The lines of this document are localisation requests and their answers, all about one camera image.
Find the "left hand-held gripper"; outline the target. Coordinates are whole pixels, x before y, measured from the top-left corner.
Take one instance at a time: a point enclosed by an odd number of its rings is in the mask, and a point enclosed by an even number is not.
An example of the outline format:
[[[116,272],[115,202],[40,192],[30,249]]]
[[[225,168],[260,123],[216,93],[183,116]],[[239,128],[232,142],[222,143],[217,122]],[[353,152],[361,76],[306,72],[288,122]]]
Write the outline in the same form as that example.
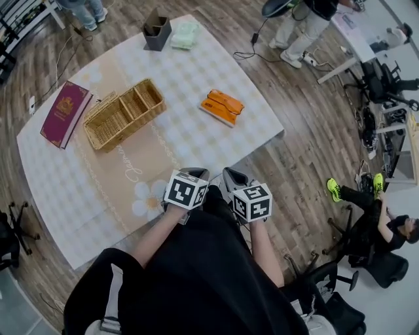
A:
[[[169,183],[166,185],[161,203],[164,212],[166,212],[169,204],[187,210],[178,221],[179,224],[186,224],[190,217],[189,211],[201,207],[204,203],[209,177],[210,172],[201,167],[174,169]]]

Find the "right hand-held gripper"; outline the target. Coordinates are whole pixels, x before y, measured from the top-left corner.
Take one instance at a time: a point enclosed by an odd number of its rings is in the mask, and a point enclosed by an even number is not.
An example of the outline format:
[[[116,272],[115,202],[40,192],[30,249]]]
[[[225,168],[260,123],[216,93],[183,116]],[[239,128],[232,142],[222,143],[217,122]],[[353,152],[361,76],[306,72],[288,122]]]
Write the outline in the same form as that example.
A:
[[[250,179],[244,173],[225,167],[223,180],[230,199],[230,207],[239,225],[256,220],[265,221],[272,214],[272,193],[266,183]]]

